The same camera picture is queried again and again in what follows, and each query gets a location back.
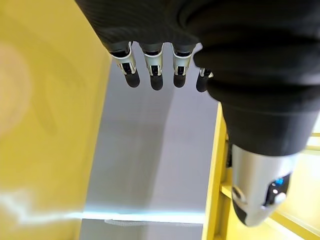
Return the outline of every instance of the gray wall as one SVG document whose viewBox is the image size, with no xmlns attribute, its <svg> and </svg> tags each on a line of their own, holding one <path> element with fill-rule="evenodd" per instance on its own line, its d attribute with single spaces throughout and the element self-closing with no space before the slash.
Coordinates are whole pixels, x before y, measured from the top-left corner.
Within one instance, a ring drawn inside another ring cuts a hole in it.
<svg viewBox="0 0 320 240">
<path fill-rule="evenodd" d="M 172 49 L 163 50 L 163 81 L 152 90 L 141 49 L 133 44 L 140 86 L 130 88 L 113 62 L 85 211 L 197 212 L 206 204 L 217 102 L 196 90 L 190 64 L 186 85 L 173 85 Z M 200 239 L 201 227 L 119 227 L 82 221 L 82 240 Z"/>
</svg>

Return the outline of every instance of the yellow frame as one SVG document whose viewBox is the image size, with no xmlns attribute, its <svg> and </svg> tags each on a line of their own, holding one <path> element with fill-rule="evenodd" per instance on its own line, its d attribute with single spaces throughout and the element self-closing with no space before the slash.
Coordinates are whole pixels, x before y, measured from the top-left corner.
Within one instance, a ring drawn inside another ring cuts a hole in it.
<svg viewBox="0 0 320 240">
<path fill-rule="evenodd" d="M 312 137 L 320 137 L 320 133 L 313 133 Z M 202 240 L 225 240 L 227 238 L 228 218 L 232 204 L 232 170 L 226 169 L 228 140 L 226 123 L 219 103 L 215 122 Z M 319 150 L 319 148 L 313 147 L 312 150 Z M 320 239 L 320 236 L 315 232 L 281 212 L 275 212 L 270 216 L 270 219 L 303 239 Z"/>
</svg>

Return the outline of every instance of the yellow cabinet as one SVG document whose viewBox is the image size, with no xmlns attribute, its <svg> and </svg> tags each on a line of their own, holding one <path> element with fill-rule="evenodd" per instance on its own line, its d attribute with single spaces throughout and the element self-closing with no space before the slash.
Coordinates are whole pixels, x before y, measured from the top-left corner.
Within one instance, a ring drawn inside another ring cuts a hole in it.
<svg viewBox="0 0 320 240">
<path fill-rule="evenodd" d="M 0 1 L 0 239 L 77 239 L 109 74 L 72 0 Z"/>
</svg>

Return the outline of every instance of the yellow wall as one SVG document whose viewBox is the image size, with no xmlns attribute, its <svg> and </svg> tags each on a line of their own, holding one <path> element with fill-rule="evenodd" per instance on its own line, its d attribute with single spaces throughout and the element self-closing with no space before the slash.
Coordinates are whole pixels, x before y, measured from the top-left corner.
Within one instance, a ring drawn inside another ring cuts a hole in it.
<svg viewBox="0 0 320 240">
<path fill-rule="evenodd" d="M 73 240 L 110 58 L 73 0 L 0 1 L 0 239 Z"/>
</svg>

